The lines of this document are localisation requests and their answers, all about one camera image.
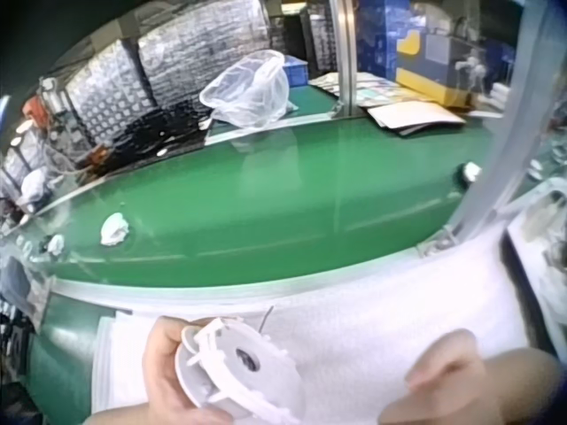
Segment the paper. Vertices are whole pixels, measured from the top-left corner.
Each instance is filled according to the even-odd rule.
[[[409,101],[368,109],[374,120],[388,128],[404,128],[441,122],[464,124],[465,120],[432,102]]]
[[[338,96],[337,73],[327,73],[311,80],[309,84]],[[431,101],[426,95],[401,87],[397,82],[386,80],[386,78],[376,77],[371,73],[356,74],[356,104],[362,108],[395,104],[409,100]]]

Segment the white towel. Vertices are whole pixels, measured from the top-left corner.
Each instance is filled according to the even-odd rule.
[[[405,373],[442,334],[470,329],[485,356],[528,345],[516,290],[500,260],[501,231],[408,270],[265,301],[245,312],[236,305],[233,313],[256,326],[270,305],[276,307],[264,333],[298,363],[307,390],[305,424],[376,424],[384,407],[406,393]],[[183,317],[192,319],[187,313]],[[141,358],[155,318],[121,315],[114,323],[110,373],[98,383],[110,394],[105,408],[146,400]]]

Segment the metal frame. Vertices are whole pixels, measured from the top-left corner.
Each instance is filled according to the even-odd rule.
[[[145,288],[57,279],[50,290],[64,297],[119,310],[147,313],[164,311],[182,313],[190,310],[191,314],[207,314],[211,304],[214,303],[217,313],[231,314],[234,305],[239,305],[239,308],[243,305],[256,308],[262,303],[272,305],[276,298],[329,288],[369,276],[376,279],[377,276],[396,274],[410,267],[418,267],[420,264],[423,264],[423,260],[419,258],[414,248],[409,248],[386,257],[335,270],[246,285]]]
[[[27,169],[27,172],[31,173],[33,171],[32,167],[29,165],[29,162],[27,162],[26,157],[24,157],[24,154],[22,153],[21,149],[19,148],[19,145],[18,146],[11,146],[10,149],[13,150],[14,152],[16,152],[16,155],[18,155],[19,160],[24,164],[24,167]]]
[[[265,128],[239,128],[236,130],[230,130],[226,133],[220,133],[219,135],[207,135],[205,137],[205,146],[210,146],[212,144],[226,142],[227,140],[236,139],[244,135],[252,135],[254,133],[260,133],[267,130],[275,130],[277,128],[289,128],[303,126],[305,124],[313,124],[315,122],[324,122],[333,120],[333,112],[326,113],[314,113],[312,115],[306,115],[303,117],[295,118],[284,118],[276,122],[272,122]]]
[[[330,0],[330,9],[337,44],[339,98],[337,117],[351,117],[358,113],[356,106],[356,28],[353,0]]]
[[[513,196],[537,151],[556,97],[555,79],[567,57],[567,26],[554,0],[526,2],[506,111],[479,180],[434,242],[438,248],[477,235]]]
[[[10,181],[12,186],[16,189],[16,191],[21,194],[21,189],[19,188],[18,182],[16,182],[16,180],[12,177],[12,175],[8,173],[8,170],[4,168],[4,164],[0,165],[0,170],[2,170],[2,172],[8,178],[8,180]]]

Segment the hand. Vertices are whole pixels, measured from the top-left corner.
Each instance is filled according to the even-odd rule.
[[[468,330],[444,335],[406,376],[410,394],[388,405],[380,424],[502,424],[485,362]]]
[[[210,320],[189,323],[181,319],[160,317],[144,352],[144,380],[148,394],[148,417],[151,425],[230,425],[228,413],[197,409],[187,398],[175,373],[175,352],[186,326],[205,326]]]

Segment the green workbench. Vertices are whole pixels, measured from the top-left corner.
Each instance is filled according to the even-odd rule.
[[[481,123],[400,138],[370,119],[328,121],[218,143],[119,175],[31,220],[66,255],[36,265],[82,282],[199,287],[271,281],[406,249],[460,202],[454,172],[483,163]],[[112,213],[126,241],[100,244]]]

